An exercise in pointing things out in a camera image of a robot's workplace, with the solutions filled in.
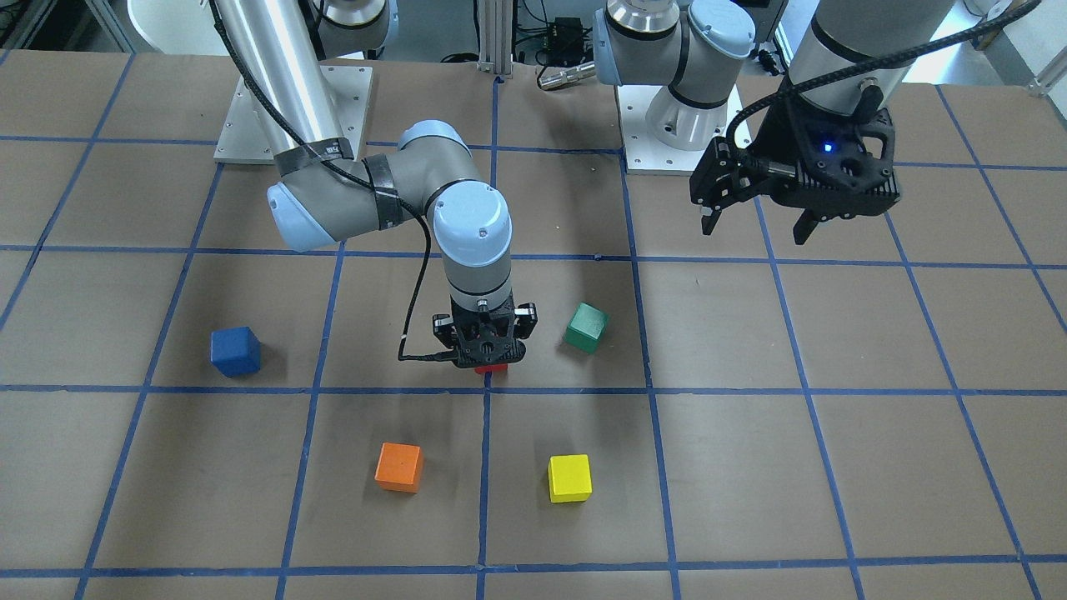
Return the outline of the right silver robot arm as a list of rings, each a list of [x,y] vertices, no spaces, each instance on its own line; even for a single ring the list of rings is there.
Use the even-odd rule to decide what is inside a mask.
[[[283,240],[305,252],[415,221],[437,247],[450,310],[432,320],[458,368],[517,363],[538,322],[512,296],[512,216],[453,126],[424,119],[395,152],[359,158],[343,132],[297,1],[211,1],[213,26],[252,95],[278,168],[267,193]]]

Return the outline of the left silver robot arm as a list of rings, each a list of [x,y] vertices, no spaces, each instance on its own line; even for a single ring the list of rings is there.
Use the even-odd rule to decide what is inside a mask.
[[[790,57],[779,98],[752,140],[698,136],[689,179],[708,235],[724,209],[759,195],[800,210],[805,244],[832,219],[876,217],[899,201],[888,100],[912,65],[903,51],[929,42],[949,1],[821,1]],[[674,109],[724,108],[755,23],[732,1],[606,1],[595,13],[594,64],[608,85],[657,85]]]

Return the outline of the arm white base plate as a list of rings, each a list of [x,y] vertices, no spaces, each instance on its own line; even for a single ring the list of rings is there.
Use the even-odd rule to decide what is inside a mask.
[[[632,174],[688,176],[713,137],[724,135],[742,110],[737,88],[724,105],[697,109],[664,85],[616,88],[626,167]]]
[[[352,151],[359,152],[363,146],[373,69],[369,66],[321,66],[320,72],[325,96],[312,97],[308,107],[302,107],[296,115],[290,115],[289,109],[300,99],[298,92],[283,91],[277,99],[277,86],[273,83],[262,83],[262,92],[291,126],[300,125],[301,119],[315,119],[318,127],[315,133],[301,132],[305,141],[345,136]],[[214,160],[228,164],[271,165],[275,155],[294,147],[290,137],[283,133],[240,78],[218,135]]]

